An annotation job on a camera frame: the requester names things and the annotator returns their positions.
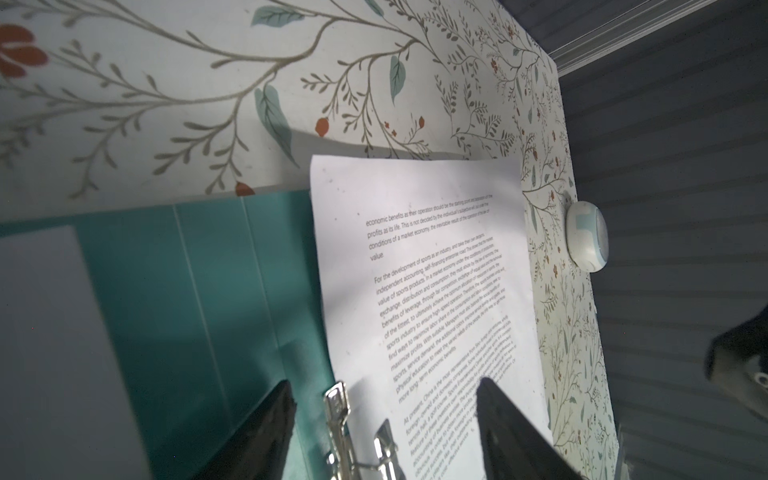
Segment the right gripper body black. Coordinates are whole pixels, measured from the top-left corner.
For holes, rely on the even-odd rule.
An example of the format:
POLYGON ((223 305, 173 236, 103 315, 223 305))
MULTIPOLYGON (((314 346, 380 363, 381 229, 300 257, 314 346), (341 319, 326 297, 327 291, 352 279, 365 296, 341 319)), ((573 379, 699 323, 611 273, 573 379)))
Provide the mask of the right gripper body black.
POLYGON ((752 415, 767 419, 767 307, 711 341, 704 376, 752 415))

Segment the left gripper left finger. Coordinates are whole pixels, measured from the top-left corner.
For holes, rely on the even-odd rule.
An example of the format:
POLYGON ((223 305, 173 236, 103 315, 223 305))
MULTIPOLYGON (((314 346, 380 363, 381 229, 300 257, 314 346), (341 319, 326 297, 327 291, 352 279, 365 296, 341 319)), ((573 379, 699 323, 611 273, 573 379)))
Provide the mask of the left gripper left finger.
POLYGON ((282 380, 192 479, 280 480, 296 411, 291 383, 282 380))

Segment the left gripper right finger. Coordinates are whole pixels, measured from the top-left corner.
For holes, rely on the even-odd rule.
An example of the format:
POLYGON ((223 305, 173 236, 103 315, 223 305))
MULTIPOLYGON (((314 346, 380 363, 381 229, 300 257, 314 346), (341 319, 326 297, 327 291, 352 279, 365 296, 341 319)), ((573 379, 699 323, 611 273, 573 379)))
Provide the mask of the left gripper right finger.
POLYGON ((581 478, 511 399, 487 377, 481 379, 477 388, 477 418, 487 478, 581 478))

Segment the teal green file folder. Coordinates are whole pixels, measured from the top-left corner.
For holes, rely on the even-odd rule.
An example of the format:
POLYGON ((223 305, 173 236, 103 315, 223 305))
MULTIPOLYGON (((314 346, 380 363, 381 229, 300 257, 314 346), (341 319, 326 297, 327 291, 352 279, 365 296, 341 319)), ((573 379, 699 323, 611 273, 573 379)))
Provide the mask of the teal green file folder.
POLYGON ((195 475, 285 379, 284 477, 328 477, 308 192, 11 222, 1 240, 58 227, 76 234, 153 479, 195 475))

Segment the printed paper sheet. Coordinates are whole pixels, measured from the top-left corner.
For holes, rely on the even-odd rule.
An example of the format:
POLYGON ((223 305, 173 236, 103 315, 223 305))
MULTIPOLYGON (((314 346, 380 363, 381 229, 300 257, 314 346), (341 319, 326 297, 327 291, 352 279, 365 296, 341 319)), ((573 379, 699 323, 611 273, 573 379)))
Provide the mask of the printed paper sheet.
POLYGON ((388 424, 407 478, 483 478, 484 377, 550 438, 520 158, 317 156, 310 194, 358 459, 388 424))
POLYGON ((153 476, 71 227, 1 240, 1 476, 153 476))

